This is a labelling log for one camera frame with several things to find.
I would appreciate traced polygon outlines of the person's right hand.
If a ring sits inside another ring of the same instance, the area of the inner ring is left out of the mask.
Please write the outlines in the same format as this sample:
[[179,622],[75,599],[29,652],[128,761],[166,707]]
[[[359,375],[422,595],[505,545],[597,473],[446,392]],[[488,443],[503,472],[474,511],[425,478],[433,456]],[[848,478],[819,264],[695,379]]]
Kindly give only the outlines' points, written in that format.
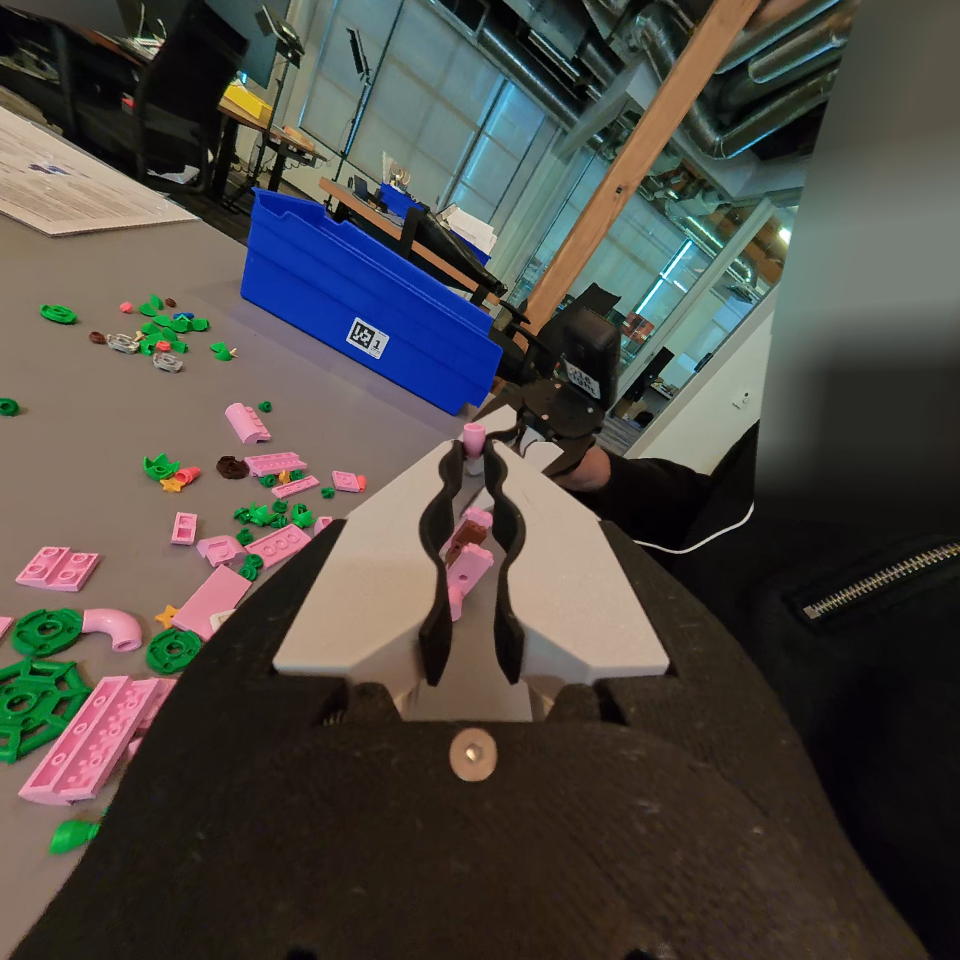
[[604,489],[611,479],[612,465],[608,452],[594,445],[586,451],[582,461],[569,473],[558,479],[558,484],[576,494],[591,494]]

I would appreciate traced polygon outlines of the yellow box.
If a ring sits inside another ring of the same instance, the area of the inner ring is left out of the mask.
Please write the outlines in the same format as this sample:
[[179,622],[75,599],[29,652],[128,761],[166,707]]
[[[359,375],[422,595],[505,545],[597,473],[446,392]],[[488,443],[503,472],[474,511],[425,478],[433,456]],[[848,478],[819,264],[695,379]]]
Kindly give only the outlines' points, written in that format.
[[272,112],[269,102],[261,99],[256,93],[248,90],[245,85],[239,81],[232,82],[224,91],[222,104],[230,103],[232,106],[250,116],[258,124],[265,124]]

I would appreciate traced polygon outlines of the scatter of pink toy bricks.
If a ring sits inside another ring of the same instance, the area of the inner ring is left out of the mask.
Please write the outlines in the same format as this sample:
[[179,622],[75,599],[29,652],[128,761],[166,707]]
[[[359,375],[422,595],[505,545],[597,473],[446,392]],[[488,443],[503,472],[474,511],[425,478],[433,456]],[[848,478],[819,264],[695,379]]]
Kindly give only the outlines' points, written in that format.
[[235,535],[198,538],[197,514],[175,515],[171,546],[195,547],[211,572],[179,607],[174,627],[147,645],[150,677],[109,675],[90,686],[76,662],[54,659],[93,634],[108,637],[115,653],[140,649],[138,619],[121,609],[42,607],[18,619],[2,617],[2,635],[9,634],[21,656],[2,668],[2,762],[19,762],[50,745],[20,788],[21,799],[66,807],[97,797],[122,756],[138,749],[180,674],[236,612],[253,582],[333,522],[293,500],[320,485],[296,453],[243,460],[248,476],[273,489],[273,500],[236,510],[241,529]]

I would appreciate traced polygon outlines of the person's black zip jacket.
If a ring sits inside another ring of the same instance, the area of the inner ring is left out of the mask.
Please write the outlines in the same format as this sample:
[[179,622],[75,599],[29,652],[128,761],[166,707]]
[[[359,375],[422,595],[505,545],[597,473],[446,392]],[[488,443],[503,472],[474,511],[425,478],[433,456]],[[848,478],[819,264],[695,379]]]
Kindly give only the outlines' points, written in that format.
[[958,529],[754,517],[654,556],[763,674],[932,957],[958,958]]

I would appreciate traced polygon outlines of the blue plastic bin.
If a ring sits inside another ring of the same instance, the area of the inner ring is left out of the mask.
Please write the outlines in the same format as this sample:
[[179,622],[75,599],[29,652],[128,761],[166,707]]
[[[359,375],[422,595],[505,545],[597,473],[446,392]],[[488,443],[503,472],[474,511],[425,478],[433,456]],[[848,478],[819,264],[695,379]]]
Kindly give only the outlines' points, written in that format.
[[488,313],[318,202],[254,194],[244,300],[450,415],[486,400]]

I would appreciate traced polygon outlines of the silver ventilation duct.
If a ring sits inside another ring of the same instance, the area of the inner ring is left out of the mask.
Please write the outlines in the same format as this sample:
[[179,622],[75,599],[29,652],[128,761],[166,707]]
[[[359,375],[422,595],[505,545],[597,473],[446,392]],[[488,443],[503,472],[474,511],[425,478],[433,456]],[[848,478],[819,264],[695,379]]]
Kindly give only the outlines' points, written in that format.
[[[822,114],[859,2],[759,2],[680,122],[702,155],[731,160]],[[571,137],[627,129],[630,71],[662,83],[710,2],[448,2],[479,51]]]

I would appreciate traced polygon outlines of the black bag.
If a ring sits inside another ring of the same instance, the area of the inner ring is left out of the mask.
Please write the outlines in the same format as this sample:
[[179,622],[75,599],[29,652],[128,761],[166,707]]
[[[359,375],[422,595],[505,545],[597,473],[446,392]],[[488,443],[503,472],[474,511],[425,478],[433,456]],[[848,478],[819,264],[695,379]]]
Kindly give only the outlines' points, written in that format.
[[506,285],[486,269],[467,241],[444,226],[428,208],[413,204],[402,224],[399,255],[410,260],[416,244],[487,293],[498,298],[507,295]]

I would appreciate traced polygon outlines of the small blue bin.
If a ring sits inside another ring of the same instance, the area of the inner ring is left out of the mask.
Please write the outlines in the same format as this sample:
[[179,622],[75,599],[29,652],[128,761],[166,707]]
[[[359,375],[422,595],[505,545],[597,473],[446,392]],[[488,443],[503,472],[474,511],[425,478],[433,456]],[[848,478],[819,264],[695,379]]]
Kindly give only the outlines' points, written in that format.
[[[389,182],[380,183],[376,193],[376,201],[385,214],[389,214],[398,222],[402,222],[408,211],[413,208],[422,208],[427,212],[432,212],[428,204],[416,200],[404,189],[393,186]],[[489,264],[491,255],[483,247],[477,246],[474,236],[465,226],[461,226],[458,222],[450,222],[450,219],[445,215],[438,214],[437,218],[439,225],[462,241],[483,267]]]

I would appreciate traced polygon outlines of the person's right forearm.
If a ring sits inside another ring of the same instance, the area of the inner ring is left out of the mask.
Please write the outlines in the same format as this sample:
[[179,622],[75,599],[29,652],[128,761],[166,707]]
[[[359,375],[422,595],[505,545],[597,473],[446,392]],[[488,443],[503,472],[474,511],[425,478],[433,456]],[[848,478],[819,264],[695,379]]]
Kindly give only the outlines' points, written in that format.
[[610,457],[609,482],[591,510],[662,557],[714,546],[754,517],[760,427],[750,426],[710,474],[665,459]]

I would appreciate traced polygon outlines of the black office chair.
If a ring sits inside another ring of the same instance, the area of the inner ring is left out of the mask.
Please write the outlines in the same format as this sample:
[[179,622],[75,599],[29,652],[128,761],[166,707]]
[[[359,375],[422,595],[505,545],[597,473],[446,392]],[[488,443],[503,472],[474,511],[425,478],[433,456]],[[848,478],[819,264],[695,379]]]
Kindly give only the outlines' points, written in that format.
[[198,174],[192,184],[173,184],[174,191],[208,188],[219,105],[248,48],[246,37],[208,3],[184,10],[134,94],[131,149],[140,183],[162,189],[162,166],[182,161]]
[[501,300],[499,306],[509,314],[504,329],[492,326],[488,339],[501,349],[496,377],[516,387],[528,386],[540,380],[552,379],[557,364],[555,351],[546,342],[543,333],[535,334],[526,316],[528,299],[519,306]]

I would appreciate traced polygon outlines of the scatter of green toy pieces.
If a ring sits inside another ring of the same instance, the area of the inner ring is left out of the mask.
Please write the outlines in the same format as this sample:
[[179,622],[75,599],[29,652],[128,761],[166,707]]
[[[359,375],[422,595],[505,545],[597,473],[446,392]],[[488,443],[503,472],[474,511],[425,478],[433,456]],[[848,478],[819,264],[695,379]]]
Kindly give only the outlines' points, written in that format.
[[[179,608],[210,575],[195,547],[171,545],[178,512],[198,517],[198,537],[230,533],[234,510],[255,481],[228,481],[215,469],[244,447],[225,409],[257,407],[273,446],[305,453],[310,371],[270,333],[293,329],[248,303],[240,320],[181,302],[211,329],[186,336],[183,369],[168,373],[141,352],[90,341],[98,332],[135,337],[142,316],[87,305],[72,295],[14,301],[2,311],[2,398],[20,413],[2,416],[2,616],[40,609],[112,608],[132,615],[140,649],[115,653],[100,633],[82,637],[55,661],[74,662],[90,686],[107,675],[152,675],[145,659],[162,630],[154,617]],[[162,478],[189,483],[164,491]]]

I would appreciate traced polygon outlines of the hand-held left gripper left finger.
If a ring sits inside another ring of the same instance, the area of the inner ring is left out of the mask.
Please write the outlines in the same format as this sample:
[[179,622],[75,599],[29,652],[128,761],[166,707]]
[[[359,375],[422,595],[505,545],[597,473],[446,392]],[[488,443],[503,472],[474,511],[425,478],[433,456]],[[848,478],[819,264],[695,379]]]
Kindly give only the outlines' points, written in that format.
[[441,548],[462,483],[462,442],[446,440],[349,514],[273,657],[277,673],[377,684],[403,720],[415,717],[450,658]]

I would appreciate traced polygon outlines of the wooden support beam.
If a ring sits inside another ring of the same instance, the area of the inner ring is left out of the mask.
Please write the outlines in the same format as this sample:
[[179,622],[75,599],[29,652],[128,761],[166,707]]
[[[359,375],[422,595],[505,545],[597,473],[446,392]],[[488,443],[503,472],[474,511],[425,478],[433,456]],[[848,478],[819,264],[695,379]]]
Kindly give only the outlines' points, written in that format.
[[536,283],[525,311],[530,335],[552,317],[760,4],[712,3]]

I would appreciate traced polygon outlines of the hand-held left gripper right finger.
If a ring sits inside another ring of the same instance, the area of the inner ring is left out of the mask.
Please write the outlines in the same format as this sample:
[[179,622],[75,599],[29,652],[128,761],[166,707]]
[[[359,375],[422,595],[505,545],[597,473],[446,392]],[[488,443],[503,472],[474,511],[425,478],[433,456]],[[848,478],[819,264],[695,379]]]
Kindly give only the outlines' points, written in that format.
[[498,439],[486,441],[493,536],[504,551],[494,641],[542,721],[569,685],[661,677],[669,657],[611,543],[614,529]]

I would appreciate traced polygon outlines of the long wooden desk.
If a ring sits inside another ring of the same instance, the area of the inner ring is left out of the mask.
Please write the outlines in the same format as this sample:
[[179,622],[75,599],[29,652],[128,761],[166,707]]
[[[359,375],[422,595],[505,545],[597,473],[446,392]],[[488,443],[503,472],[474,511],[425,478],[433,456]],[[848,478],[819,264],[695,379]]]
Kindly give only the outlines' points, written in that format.
[[446,247],[437,251],[423,243],[415,227],[406,229],[397,216],[381,211],[371,199],[358,197],[348,186],[326,177],[320,179],[319,186],[329,197],[326,204],[335,221],[348,220],[354,223],[431,277],[470,294],[474,304],[481,303],[476,293],[477,289],[481,289],[486,295],[483,301],[485,306],[500,306],[503,297],[498,295],[501,290],[499,281],[490,277],[486,282],[481,276],[481,268],[467,267],[463,255],[456,254],[452,260],[443,256],[448,251]]

